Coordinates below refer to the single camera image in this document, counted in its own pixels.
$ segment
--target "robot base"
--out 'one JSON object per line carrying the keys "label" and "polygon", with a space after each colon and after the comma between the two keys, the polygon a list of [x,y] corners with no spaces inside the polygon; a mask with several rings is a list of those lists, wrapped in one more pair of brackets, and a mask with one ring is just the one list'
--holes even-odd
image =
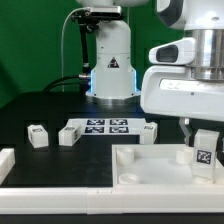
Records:
{"label": "robot base", "polygon": [[105,98],[98,98],[97,96],[94,96],[93,94],[87,92],[86,93],[86,99],[88,102],[97,103],[99,105],[108,105],[108,106],[122,106],[122,105],[128,105],[133,103],[139,103],[140,102],[140,95],[141,92],[137,91],[135,95],[129,97],[129,98],[121,98],[121,99],[105,99]]}

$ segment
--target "green backdrop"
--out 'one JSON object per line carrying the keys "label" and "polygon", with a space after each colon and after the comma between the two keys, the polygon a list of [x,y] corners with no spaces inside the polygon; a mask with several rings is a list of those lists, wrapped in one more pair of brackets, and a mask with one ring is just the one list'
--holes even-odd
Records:
{"label": "green backdrop", "polygon": [[[21,93],[41,91],[61,77],[61,30],[67,15],[78,7],[75,0],[0,1],[0,107]],[[154,11],[155,0],[130,9],[132,65],[138,71],[139,87],[144,72],[151,66],[149,49],[182,37],[182,32],[166,28]],[[88,45],[93,67],[94,35],[88,36]],[[69,22],[65,36],[65,75],[80,71],[79,29],[77,24]]]}

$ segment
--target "white cube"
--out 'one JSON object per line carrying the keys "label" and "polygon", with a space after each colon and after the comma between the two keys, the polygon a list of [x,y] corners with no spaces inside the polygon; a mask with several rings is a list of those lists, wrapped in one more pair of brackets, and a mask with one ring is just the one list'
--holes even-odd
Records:
{"label": "white cube", "polygon": [[30,125],[28,127],[28,138],[34,148],[49,146],[48,133],[42,125]]}
{"label": "white cube", "polygon": [[158,124],[151,122],[146,123],[140,132],[140,144],[152,145],[157,138]]}
{"label": "white cube", "polygon": [[74,124],[72,127],[66,126],[58,133],[59,145],[73,146],[81,137],[82,126]]}

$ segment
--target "warning label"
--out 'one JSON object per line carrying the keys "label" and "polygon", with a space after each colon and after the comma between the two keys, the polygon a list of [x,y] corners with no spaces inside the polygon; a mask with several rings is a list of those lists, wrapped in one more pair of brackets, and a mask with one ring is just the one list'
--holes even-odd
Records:
{"label": "warning label", "polygon": [[110,64],[107,67],[108,68],[119,68],[119,65],[118,65],[115,57],[112,58],[112,60],[110,61]]}

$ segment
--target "black cable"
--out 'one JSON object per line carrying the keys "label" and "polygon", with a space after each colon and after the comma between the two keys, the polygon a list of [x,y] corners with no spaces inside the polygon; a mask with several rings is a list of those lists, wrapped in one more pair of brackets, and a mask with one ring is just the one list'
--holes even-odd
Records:
{"label": "black cable", "polygon": [[48,89],[51,88],[51,86],[55,85],[56,83],[68,80],[68,79],[79,79],[79,76],[78,75],[72,75],[72,76],[66,76],[66,77],[63,77],[63,78],[60,78],[60,79],[56,79],[55,81],[53,81],[49,85],[47,85],[42,91],[47,92]]}
{"label": "black cable", "polygon": [[59,83],[59,84],[54,84],[51,87],[49,87],[45,92],[49,92],[51,89],[57,87],[57,86],[69,86],[69,85],[79,85],[79,83]]}

